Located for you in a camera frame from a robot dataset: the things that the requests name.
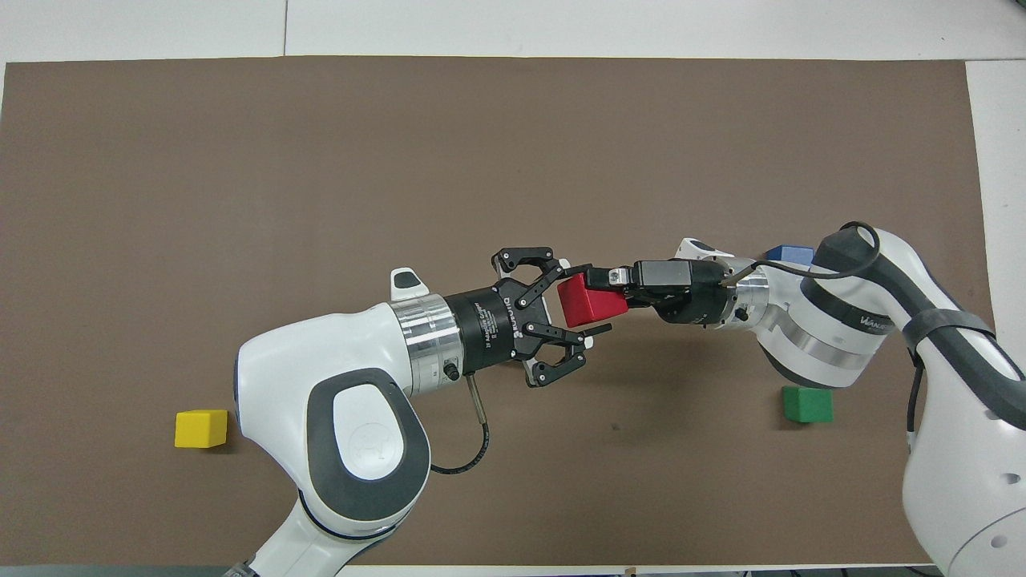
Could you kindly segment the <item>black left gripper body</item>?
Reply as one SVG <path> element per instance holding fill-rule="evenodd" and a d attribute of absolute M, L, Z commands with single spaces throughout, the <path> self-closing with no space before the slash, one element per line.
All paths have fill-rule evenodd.
<path fill-rule="evenodd" d="M 527 358 L 508 292 L 502 288 L 487 286 L 443 297 L 463 347 L 462 375 Z"/>

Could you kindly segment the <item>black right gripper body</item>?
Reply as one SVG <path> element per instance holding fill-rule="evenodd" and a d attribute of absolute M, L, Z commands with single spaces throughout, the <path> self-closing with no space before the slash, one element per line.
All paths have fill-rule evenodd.
<path fill-rule="evenodd" d="M 667 324 L 721 325 L 736 303 L 736 288 L 725 286 L 721 272 L 692 273 L 688 288 L 653 304 L 653 310 Z"/>

